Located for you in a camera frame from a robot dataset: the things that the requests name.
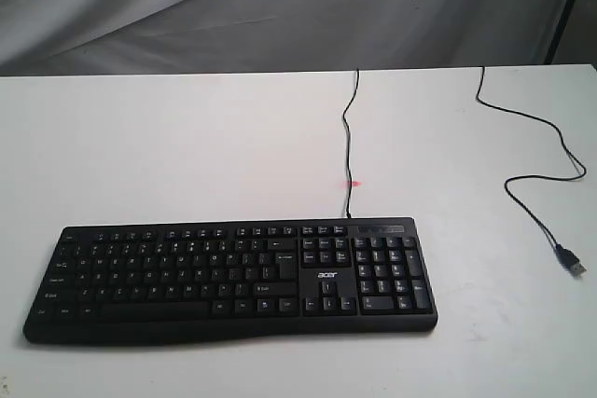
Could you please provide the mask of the black acer keyboard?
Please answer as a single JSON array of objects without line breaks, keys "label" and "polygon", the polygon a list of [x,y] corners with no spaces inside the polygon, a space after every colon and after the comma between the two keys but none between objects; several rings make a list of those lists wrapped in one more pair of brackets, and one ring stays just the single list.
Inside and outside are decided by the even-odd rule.
[{"label": "black acer keyboard", "polygon": [[116,346],[429,332],[438,315],[410,218],[69,226],[22,332]]}]

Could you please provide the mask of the grey backdrop cloth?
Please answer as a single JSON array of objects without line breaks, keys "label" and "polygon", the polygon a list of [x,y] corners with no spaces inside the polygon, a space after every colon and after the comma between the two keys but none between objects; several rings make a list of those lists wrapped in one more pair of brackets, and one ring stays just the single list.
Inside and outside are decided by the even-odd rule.
[{"label": "grey backdrop cloth", "polygon": [[1,0],[3,75],[523,65],[565,0]]}]

